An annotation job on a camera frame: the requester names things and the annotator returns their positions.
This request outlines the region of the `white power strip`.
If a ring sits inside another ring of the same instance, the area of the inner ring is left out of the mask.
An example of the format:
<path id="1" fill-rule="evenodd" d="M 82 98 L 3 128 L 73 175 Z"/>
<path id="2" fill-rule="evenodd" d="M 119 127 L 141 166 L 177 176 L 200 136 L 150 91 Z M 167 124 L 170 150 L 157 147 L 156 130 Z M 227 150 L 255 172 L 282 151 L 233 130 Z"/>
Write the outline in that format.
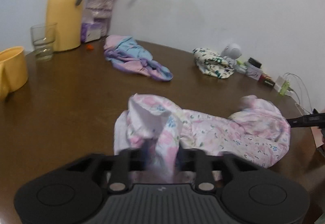
<path id="1" fill-rule="evenodd" d="M 276 79 L 274 89 L 279 93 L 279 95 L 285 95 L 289 97 L 293 97 L 295 95 L 295 91 L 290 85 L 290 76 L 290 73 L 286 73 L 282 76 L 278 76 L 278 78 Z"/>

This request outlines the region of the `yellow thermos jug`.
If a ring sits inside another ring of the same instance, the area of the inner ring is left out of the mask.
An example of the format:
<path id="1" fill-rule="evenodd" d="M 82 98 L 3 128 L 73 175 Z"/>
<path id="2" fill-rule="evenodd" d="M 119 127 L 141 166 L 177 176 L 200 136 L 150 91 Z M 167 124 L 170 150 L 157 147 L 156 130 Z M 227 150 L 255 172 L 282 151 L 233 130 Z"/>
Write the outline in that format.
<path id="1" fill-rule="evenodd" d="M 47 0 L 46 23 L 56 24 L 54 52 L 80 46 L 82 16 L 83 0 Z"/>

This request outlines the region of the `purple patterned vase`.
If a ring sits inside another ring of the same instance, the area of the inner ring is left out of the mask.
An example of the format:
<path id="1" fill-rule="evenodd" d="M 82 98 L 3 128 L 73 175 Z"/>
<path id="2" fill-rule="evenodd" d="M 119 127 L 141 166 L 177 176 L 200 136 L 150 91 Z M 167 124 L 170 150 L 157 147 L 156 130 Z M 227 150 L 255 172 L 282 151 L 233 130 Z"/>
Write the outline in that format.
<path id="1" fill-rule="evenodd" d="M 87 0 L 86 9 L 93 16 L 94 22 L 101 25 L 101 36 L 107 36 L 110 29 L 114 0 Z"/>

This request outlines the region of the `small orange object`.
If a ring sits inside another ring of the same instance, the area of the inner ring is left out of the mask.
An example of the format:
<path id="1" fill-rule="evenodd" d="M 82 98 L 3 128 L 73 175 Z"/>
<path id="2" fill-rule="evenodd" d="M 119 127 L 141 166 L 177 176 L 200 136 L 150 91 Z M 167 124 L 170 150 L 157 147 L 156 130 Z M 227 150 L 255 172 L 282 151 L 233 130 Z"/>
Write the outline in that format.
<path id="1" fill-rule="evenodd" d="M 93 50 L 94 49 L 93 45 L 87 45 L 86 48 L 87 48 L 87 50 Z"/>

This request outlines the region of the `pink floral baby garment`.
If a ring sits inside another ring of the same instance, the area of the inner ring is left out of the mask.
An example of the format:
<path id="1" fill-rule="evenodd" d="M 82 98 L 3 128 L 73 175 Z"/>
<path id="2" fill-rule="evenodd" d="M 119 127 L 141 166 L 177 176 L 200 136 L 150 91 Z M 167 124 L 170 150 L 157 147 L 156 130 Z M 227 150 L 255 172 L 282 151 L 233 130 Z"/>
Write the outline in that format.
<path id="1" fill-rule="evenodd" d="M 186 110 L 158 95 L 135 94 L 116 120 L 114 153 L 149 145 L 143 181 L 190 182 L 192 173 L 176 169 L 179 148 L 208 155 L 233 153 L 261 167 L 276 164 L 290 148 L 290 125 L 271 102 L 254 95 L 228 118 Z"/>

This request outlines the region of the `white robot speaker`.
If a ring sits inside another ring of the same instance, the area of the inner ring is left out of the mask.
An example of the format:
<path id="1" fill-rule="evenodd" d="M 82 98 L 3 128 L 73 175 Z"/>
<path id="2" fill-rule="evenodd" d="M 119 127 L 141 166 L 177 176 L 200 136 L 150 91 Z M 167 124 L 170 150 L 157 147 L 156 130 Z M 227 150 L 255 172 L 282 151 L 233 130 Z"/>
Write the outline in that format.
<path id="1" fill-rule="evenodd" d="M 237 65 L 237 59 L 241 57 L 242 51 L 238 44 L 232 43 L 227 45 L 221 53 L 223 58 L 222 66 L 227 68 L 232 68 L 236 72 L 240 72 L 240 67 Z"/>

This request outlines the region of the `purple tissue box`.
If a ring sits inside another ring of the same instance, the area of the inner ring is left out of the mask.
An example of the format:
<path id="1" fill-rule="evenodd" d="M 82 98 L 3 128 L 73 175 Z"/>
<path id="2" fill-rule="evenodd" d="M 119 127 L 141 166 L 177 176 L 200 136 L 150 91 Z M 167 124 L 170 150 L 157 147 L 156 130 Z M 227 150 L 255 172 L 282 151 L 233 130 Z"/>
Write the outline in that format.
<path id="1" fill-rule="evenodd" d="M 100 23 L 82 23 L 81 36 L 82 43 L 92 42 L 101 38 L 101 24 Z"/>

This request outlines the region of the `green tissue pack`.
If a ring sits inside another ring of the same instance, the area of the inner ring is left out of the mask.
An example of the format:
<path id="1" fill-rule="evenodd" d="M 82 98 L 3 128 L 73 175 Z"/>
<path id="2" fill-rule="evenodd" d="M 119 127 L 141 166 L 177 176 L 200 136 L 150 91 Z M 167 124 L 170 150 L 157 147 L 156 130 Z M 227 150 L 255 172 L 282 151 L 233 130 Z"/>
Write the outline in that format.
<path id="1" fill-rule="evenodd" d="M 236 61 L 236 65 L 234 65 L 234 69 L 236 72 L 239 72 L 241 74 L 246 74 L 247 72 L 247 66 L 245 65 L 244 62 L 241 62 L 240 60 Z"/>

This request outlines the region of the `black small box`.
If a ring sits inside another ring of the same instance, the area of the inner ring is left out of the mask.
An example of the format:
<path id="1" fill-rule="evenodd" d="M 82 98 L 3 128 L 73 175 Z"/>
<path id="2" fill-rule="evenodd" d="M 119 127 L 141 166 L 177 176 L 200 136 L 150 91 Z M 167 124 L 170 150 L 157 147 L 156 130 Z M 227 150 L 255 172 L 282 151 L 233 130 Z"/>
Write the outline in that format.
<path id="1" fill-rule="evenodd" d="M 259 61 L 257 61 L 256 59 L 254 59 L 252 57 L 250 57 L 248 59 L 248 63 L 251 64 L 251 65 L 253 65 L 256 68 L 261 68 L 261 65 L 262 65 Z"/>

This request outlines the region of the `dark green box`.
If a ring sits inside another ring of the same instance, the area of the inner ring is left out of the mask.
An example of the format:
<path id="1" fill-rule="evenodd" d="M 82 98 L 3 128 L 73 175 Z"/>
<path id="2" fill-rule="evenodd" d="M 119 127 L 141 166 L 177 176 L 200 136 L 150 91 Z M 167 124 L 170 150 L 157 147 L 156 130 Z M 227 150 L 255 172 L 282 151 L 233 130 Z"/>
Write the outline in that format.
<path id="1" fill-rule="evenodd" d="M 268 86 L 270 88 L 273 88 L 275 86 L 275 82 L 272 80 L 272 78 L 266 74 L 262 74 L 259 78 L 259 82 L 262 83 L 265 86 Z"/>

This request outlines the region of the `cream green floral garment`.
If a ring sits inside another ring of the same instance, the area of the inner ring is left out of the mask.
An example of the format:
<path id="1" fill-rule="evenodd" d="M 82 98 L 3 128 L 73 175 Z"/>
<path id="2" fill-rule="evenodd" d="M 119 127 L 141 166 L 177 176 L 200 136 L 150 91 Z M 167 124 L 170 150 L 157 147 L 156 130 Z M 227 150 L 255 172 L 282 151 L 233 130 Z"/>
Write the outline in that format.
<path id="1" fill-rule="evenodd" d="M 198 69 L 208 76 L 227 79 L 234 74 L 234 68 L 219 53 L 211 49 L 193 50 L 194 62 Z"/>

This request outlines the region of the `pink paper sheet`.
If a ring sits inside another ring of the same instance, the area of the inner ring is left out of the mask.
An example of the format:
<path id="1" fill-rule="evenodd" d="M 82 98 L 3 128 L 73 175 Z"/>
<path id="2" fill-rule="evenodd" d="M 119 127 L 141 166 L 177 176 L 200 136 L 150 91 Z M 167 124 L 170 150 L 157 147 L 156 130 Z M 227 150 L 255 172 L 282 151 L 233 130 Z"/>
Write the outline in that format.
<path id="1" fill-rule="evenodd" d="M 324 137 L 323 137 L 322 129 L 320 129 L 318 127 L 311 127 L 311 132 L 313 135 L 313 139 L 314 139 L 316 148 L 321 147 L 324 144 Z"/>

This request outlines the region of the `blue purple garment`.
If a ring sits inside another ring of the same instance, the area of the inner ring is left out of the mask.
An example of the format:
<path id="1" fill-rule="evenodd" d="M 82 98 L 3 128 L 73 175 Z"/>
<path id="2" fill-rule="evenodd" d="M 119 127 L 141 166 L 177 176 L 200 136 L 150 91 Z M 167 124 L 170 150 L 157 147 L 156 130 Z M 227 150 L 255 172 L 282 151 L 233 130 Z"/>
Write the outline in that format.
<path id="1" fill-rule="evenodd" d="M 110 35 L 104 44 L 104 57 L 112 66 L 127 73 L 141 74 L 162 82 L 173 78 L 170 70 L 131 36 Z"/>

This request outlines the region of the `yellow ceramic mug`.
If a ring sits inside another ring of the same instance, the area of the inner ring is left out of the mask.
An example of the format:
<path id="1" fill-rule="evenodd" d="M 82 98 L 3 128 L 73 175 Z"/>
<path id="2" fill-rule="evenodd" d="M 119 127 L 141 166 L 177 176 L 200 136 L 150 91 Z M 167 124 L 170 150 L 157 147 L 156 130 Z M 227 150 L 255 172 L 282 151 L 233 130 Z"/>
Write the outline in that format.
<path id="1" fill-rule="evenodd" d="M 1 51 L 1 101 L 28 80 L 28 69 L 22 46 Z"/>

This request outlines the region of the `clear drinking glass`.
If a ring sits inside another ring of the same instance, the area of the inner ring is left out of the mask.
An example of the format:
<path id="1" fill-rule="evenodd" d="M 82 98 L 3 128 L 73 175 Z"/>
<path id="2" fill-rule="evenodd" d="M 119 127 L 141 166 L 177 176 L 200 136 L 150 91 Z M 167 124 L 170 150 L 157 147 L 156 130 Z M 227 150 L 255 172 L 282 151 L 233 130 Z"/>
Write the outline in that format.
<path id="1" fill-rule="evenodd" d="M 53 57 L 56 28 L 57 23 L 38 24 L 30 28 L 31 42 L 37 60 L 46 61 Z"/>

